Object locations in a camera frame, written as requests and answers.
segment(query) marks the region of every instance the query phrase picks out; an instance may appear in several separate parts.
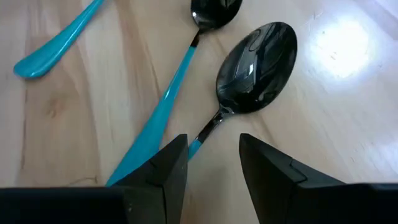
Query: spoon handle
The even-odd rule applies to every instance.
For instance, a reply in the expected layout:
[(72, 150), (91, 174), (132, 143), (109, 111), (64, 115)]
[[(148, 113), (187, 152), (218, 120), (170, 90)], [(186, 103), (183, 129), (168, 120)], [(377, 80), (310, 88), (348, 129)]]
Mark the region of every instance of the spoon handle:
[(124, 178), (132, 171), (143, 165), (148, 159), (154, 156), (159, 151), (160, 142), (166, 128), (167, 120), (173, 108), (174, 99), (177, 97), (178, 91), (181, 87), (185, 73), (191, 62), (193, 54), (196, 51), (199, 39), (199, 33), (195, 36), (180, 67), (176, 71), (173, 80), (170, 82), (169, 88), (163, 94), (155, 111), (152, 113), (149, 120), (146, 122), (144, 129), (137, 136), (134, 144), (130, 150), (124, 155), (122, 161), (117, 166), (109, 180), (107, 187), (112, 186), (118, 180)]
[(22, 78), (45, 75), (80, 35), (104, 0), (94, 0), (68, 27), (26, 58), (18, 62), (14, 72)]
[(195, 155), (207, 137), (215, 128), (217, 128), (217, 126), (225, 119), (225, 117), (227, 117), (227, 115), (229, 115), (228, 111), (224, 108), (220, 108), (217, 111), (214, 117), (209, 121), (209, 123), (206, 124), (206, 126), (199, 133), (198, 137), (196, 137), (189, 146), (188, 159), (191, 159)]

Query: wood grain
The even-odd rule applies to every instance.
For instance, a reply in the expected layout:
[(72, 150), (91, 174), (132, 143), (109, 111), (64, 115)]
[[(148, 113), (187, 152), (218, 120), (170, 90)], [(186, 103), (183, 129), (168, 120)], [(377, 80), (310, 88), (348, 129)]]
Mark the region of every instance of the wood grain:
[[(189, 0), (106, 1), (44, 78), (12, 67), (91, 0), (0, 0), (0, 186), (102, 185), (167, 89), (196, 34)], [(247, 0), (201, 38), (162, 145), (191, 141), (218, 109), (215, 80), (253, 29), (289, 23), (298, 37), (278, 98), (234, 116), (190, 161), (182, 223), (258, 223), (238, 142), (250, 133), (345, 182), (398, 181), (394, 0)]]

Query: wooden table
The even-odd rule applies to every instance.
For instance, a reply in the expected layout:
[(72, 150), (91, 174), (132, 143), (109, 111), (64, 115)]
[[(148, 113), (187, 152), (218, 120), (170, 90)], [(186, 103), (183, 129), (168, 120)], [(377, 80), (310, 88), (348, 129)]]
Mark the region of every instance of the wooden table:
[[(90, 0), (0, 0), (0, 186), (106, 182), (196, 34), (189, 0), (108, 1), (44, 78), (14, 64)], [(228, 52), (272, 21), (298, 36), (292, 77), (266, 109), (222, 124), (189, 163), (183, 222), (257, 223), (238, 142), (250, 133), (345, 182), (398, 181), (398, 3), (244, 0), (200, 42), (164, 135), (191, 141), (217, 110)]]

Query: spoon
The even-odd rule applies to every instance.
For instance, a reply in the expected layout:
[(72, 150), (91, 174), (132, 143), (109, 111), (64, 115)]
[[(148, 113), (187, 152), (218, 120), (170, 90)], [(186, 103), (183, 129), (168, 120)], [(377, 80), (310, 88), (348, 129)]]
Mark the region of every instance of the spoon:
[(240, 41), (218, 72), (220, 109), (191, 143), (188, 158), (225, 118), (252, 113), (270, 104), (285, 87), (296, 55), (295, 32), (283, 22), (266, 24)]
[(130, 150), (109, 178), (106, 186), (111, 186), (140, 167), (159, 150), (167, 120), (173, 108), (174, 99), (181, 87), (189, 63), (197, 49), (199, 36), (219, 29), (229, 23), (238, 13), (242, 0), (192, 0), (191, 15), (199, 31), (186, 52), (180, 67), (144, 129), (137, 136)]
[(74, 43), (103, 2), (104, 0), (94, 0), (61, 33), (18, 62), (14, 67), (14, 73), (28, 79), (45, 75)]

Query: black spoon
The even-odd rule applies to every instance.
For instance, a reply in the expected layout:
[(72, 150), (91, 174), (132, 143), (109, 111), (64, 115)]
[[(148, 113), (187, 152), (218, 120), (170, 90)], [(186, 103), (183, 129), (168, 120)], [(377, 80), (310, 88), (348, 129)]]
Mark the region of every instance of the black spoon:
[(266, 24), (240, 41), (218, 72), (220, 109), (190, 145), (189, 158), (224, 118), (255, 112), (270, 104), (285, 87), (296, 55), (296, 34), (283, 22)]

